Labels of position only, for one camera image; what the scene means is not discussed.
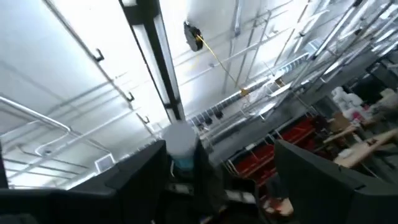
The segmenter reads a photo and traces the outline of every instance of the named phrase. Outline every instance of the warehouse ceiling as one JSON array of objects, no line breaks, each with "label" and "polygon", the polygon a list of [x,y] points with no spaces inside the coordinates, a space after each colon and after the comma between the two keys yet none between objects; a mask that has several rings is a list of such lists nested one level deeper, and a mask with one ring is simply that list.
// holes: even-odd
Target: warehouse ceiling
[{"label": "warehouse ceiling", "polygon": [[[378,11],[374,2],[365,1],[363,11]],[[322,42],[352,3],[161,0],[187,119],[267,78],[307,52],[310,41]],[[170,124],[118,0],[1,1],[0,11],[0,96],[53,119],[44,123],[0,103],[4,163],[15,187],[67,188],[92,176],[94,161],[133,154]],[[352,17],[336,48],[361,18]],[[201,30],[214,55],[190,50],[185,21]]]}]

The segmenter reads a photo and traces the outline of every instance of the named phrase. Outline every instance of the fluorescent light fixture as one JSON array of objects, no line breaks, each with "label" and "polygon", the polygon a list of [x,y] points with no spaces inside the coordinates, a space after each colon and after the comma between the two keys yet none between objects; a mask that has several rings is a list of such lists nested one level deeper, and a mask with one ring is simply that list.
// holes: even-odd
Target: fluorescent light fixture
[{"label": "fluorescent light fixture", "polygon": [[[320,10],[321,10],[321,11],[322,11],[322,10],[325,10],[326,7],[328,7],[329,3],[330,3],[330,0],[326,0],[326,1],[323,3],[323,5],[322,5],[322,7],[320,8]],[[310,23],[307,24],[307,26],[304,28],[304,30],[303,30],[302,32],[303,32],[304,34],[306,34],[308,31],[310,31],[310,29],[315,25],[315,23],[317,22],[317,20],[319,19],[319,17],[320,17],[321,15],[323,15],[323,13],[317,15],[312,21],[310,21]]]},{"label": "fluorescent light fixture", "polygon": [[372,52],[377,52],[377,51],[380,50],[383,46],[385,46],[385,43],[384,43],[384,44],[379,44],[379,45],[373,47]]},{"label": "fluorescent light fixture", "polygon": [[310,82],[310,79],[306,79],[306,80],[304,80],[304,81],[301,82],[301,85],[307,84],[307,83],[309,83],[309,82]]},{"label": "fluorescent light fixture", "polygon": [[374,2],[374,0],[367,0],[364,4],[362,4],[362,6],[357,6],[357,8],[360,7],[360,9],[358,10],[357,13],[355,13],[353,18],[349,20],[349,24],[341,32],[341,34],[344,35],[344,38],[352,34],[351,33],[352,31],[349,31],[349,30],[356,31],[358,29],[357,27],[361,21],[361,18],[364,16],[365,12],[369,9],[370,5],[373,4],[373,2]]},{"label": "fluorescent light fixture", "polygon": [[137,0],[122,0],[122,3],[125,6],[136,6]]},{"label": "fluorescent light fixture", "polygon": [[347,21],[347,19],[350,17],[350,15],[354,12],[355,7],[351,7],[348,12],[344,15],[342,20],[337,24],[337,26],[333,29],[333,31],[329,34],[327,39],[324,41],[324,43],[321,45],[321,47],[315,52],[315,56],[318,56],[323,49],[329,44],[329,42],[334,38],[336,33],[340,30],[340,28],[344,25],[344,23]]},{"label": "fluorescent light fixture", "polygon": [[300,38],[298,39],[297,44],[296,44],[296,46],[294,48],[294,53],[297,53],[297,51],[299,50],[302,42],[303,42],[303,37],[300,36]]},{"label": "fluorescent light fixture", "polygon": [[277,91],[273,92],[271,94],[271,96],[277,96],[281,93],[283,93],[284,91],[288,90],[290,88],[290,86],[292,85],[292,82],[290,82],[289,84],[286,84],[285,86],[282,86],[281,88],[279,88]]},{"label": "fluorescent light fixture", "polygon": [[375,41],[375,43],[378,43],[380,41],[385,40],[386,38],[388,38],[392,33],[394,33],[396,31],[395,28],[390,29],[389,31],[387,31],[384,35],[382,35],[380,38],[377,39],[377,41]]},{"label": "fluorescent light fixture", "polygon": [[[381,6],[382,9],[384,9],[387,6],[387,4],[383,4]],[[383,14],[381,14],[380,18],[381,19],[388,19],[388,17],[390,16],[390,14],[392,12],[394,12],[396,9],[398,9],[398,5],[397,4],[393,4],[391,5]]]},{"label": "fluorescent light fixture", "polygon": [[333,65],[331,65],[331,66],[328,68],[327,71],[325,71],[325,74],[324,74],[324,75],[326,75],[327,73],[333,71],[333,70],[334,70],[335,68],[337,68],[339,65],[340,65],[340,62],[334,63]]},{"label": "fluorescent light fixture", "polygon": [[266,77],[264,77],[264,78],[260,78],[259,80],[255,81],[254,83],[248,85],[246,88],[251,88],[251,87],[257,85],[258,83],[263,82],[264,80],[266,80],[266,79],[268,79],[269,77],[271,77],[271,78],[268,80],[268,82],[266,82],[266,83],[264,84],[264,85],[269,85],[269,84],[275,82],[275,80],[277,80],[278,78],[282,77],[284,74],[285,74],[285,72],[283,72],[282,70],[278,70],[278,71],[276,72],[276,74],[275,74],[274,77],[272,77],[271,75],[268,75],[268,76],[266,76]]},{"label": "fluorescent light fixture", "polygon": [[268,111],[271,110],[275,105],[276,105],[276,102],[272,102],[272,103],[267,104],[265,107],[263,107],[263,109],[260,110],[259,114],[264,114],[264,113],[268,112]]},{"label": "fluorescent light fixture", "polygon": [[330,82],[330,80],[331,80],[332,78],[334,78],[337,74],[340,73],[341,69],[342,69],[341,67],[338,68],[336,71],[333,72],[333,74],[330,75],[329,78],[326,79],[326,81],[323,80],[323,82],[324,82],[324,83]]},{"label": "fluorescent light fixture", "polygon": [[250,151],[252,148],[254,148],[256,145],[254,143],[248,145],[245,147],[245,150]]},{"label": "fluorescent light fixture", "polygon": [[349,31],[348,33],[346,33],[346,34],[340,36],[338,40],[344,40],[345,38],[347,38],[347,37],[351,36],[352,34],[354,34],[355,31],[357,31],[357,29],[351,30],[351,31]]},{"label": "fluorescent light fixture", "polygon": [[396,47],[398,45],[398,41],[395,42],[394,44],[392,44],[390,47],[388,47],[385,51],[383,51],[383,53],[381,53],[379,56],[383,57],[386,54],[388,54],[392,49],[394,49],[394,47]]},{"label": "fluorescent light fixture", "polygon": [[369,77],[371,74],[367,73],[364,77],[362,77],[362,79],[365,79],[367,77]]},{"label": "fluorescent light fixture", "polygon": [[346,60],[346,62],[344,63],[344,65],[347,65],[347,64],[351,63],[354,59],[356,59],[356,57],[357,57],[360,53],[362,53],[362,51],[363,51],[366,47],[368,47],[368,45],[367,45],[367,44],[363,44],[359,49],[355,50],[354,52],[351,52],[351,53],[347,56],[347,57],[348,57],[348,60]]}]

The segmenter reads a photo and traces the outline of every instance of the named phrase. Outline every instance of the wooden plank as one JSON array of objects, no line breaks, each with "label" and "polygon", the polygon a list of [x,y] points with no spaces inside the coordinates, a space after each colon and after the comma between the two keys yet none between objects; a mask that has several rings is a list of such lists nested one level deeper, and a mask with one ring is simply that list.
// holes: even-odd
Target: wooden plank
[{"label": "wooden plank", "polygon": [[[354,144],[349,148],[353,150],[351,155],[349,155],[346,158],[338,156],[333,162],[341,166],[351,168],[356,164],[360,163],[366,157],[368,157],[378,147],[389,142],[392,138],[396,137],[397,135],[398,135],[398,129],[393,129],[391,131],[378,134],[377,136],[367,139],[361,143]],[[376,140],[376,142],[371,146],[369,146],[368,142],[371,142],[373,140]]]},{"label": "wooden plank", "polygon": [[355,132],[357,130],[356,126],[348,126],[346,129],[344,129],[342,132],[338,133],[338,134],[334,134],[330,137],[328,137],[326,140],[323,141],[324,144],[327,144],[329,142],[332,142],[338,138],[342,138],[346,135],[352,134],[353,132]]}]

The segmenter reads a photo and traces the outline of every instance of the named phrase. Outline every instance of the white ceiling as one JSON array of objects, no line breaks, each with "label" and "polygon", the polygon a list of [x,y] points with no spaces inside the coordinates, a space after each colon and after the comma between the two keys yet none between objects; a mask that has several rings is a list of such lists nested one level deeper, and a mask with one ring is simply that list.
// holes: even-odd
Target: white ceiling
[{"label": "white ceiling", "polygon": [[[327,0],[309,2],[302,19],[304,22],[296,26],[292,38],[277,62],[278,65],[294,58],[291,51],[299,32],[309,22],[306,18],[316,13],[325,1]],[[326,37],[352,2],[330,1],[331,5],[327,7],[329,12],[316,20],[305,36],[302,46],[316,37]],[[148,116],[149,128],[155,133],[169,125],[118,1],[53,0],[53,3],[90,52],[86,52],[79,45],[43,1],[1,1],[1,96],[56,119],[80,134],[101,126],[115,116],[130,113],[89,135],[88,140],[91,142],[84,140],[67,146],[65,151],[56,157],[80,166],[59,161],[47,161],[42,164],[64,169],[69,173],[43,167],[31,170],[63,178],[22,174],[10,179],[14,185],[64,187],[91,174],[94,171],[93,162],[106,155],[106,150],[112,152],[116,160],[125,154],[133,153],[154,138],[137,118],[136,113],[143,117]],[[242,32],[237,37],[233,37],[232,29],[236,4],[234,0],[174,0],[173,4],[162,0],[160,3],[185,114],[189,118],[236,92],[239,86],[247,85],[259,78],[258,74],[265,69],[265,63],[273,67],[292,31],[284,30],[297,24],[308,0],[244,0]],[[268,11],[271,12],[271,19],[267,22]],[[216,67],[201,74],[217,61],[207,49],[199,52],[189,49],[183,34],[183,22],[188,19],[191,24],[201,29],[207,44],[217,57],[223,60],[229,57],[231,40],[234,42],[233,54],[247,47],[257,13],[261,16],[257,20],[250,45],[260,41],[264,26],[266,35],[263,40],[271,37],[270,41],[261,46],[256,58],[255,51],[251,50],[244,64],[243,57],[231,61],[229,72],[235,80],[241,66],[243,71],[238,86],[230,78],[226,79],[226,93],[222,93],[225,72],[221,67]],[[95,49],[100,49],[105,57],[99,66],[89,57],[89,54],[96,53]],[[253,60],[253,70],[248,74]],[[100,68],[111,79],[117,77],[114,82],[123,92],[130,91],[134,95],[136,100],[132,102],[133,110],[108,83]],[[23,154],[21,149],[34,154],[40,145],[65,134],[64,131],[42,123],[24,125],[35,119],[3,104],[0,104],[0,119],[0,134],[4,134],[1,136],[3,151],[10,151],[4,156],[8,159],[5,162],[6,168],[9,169],[8,176],[15,174],[10,170],[26,167],[15,161],[28,164],[39,159],[38,156]],[[54,150],[74,138],[76,135],[69,134],[47,148]]]}]

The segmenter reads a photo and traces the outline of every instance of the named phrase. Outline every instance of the yellow cable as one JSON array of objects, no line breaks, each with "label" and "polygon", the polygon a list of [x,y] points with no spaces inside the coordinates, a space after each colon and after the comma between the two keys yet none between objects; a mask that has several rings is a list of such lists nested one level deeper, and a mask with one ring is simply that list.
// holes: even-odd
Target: yellow cable
[{"label": "yellow cable", "polygon": [[[223,63],[221,63],[221,60],[217,57],[217,55],[214,53],[214,51],[209,47],[209,45],[207,45],[205,40],[203,40],[203,38],[201,36],[199,36],[199,35],[197,35],[197,39],[199,39],[199,40],[201,40],[203,42],[203,44],[207,47],[207,49],[211,52],[211,54],[213,54],[214,58],[217,59],[218,63],[220,63],[221,67],[223,67],[223,70],[226,72],[226,74],[232,79],[232,81],[237,83],[237,81],[231,76],[231,74],[229,74],[227,69],[224,67]],[[242,96],[246,96],[247,94],[249,94],[249,92],[247,90],[245,90],[244,88],[242,88],[240,86],[238,86],[238,87],[241,90],[241,95]]]}]

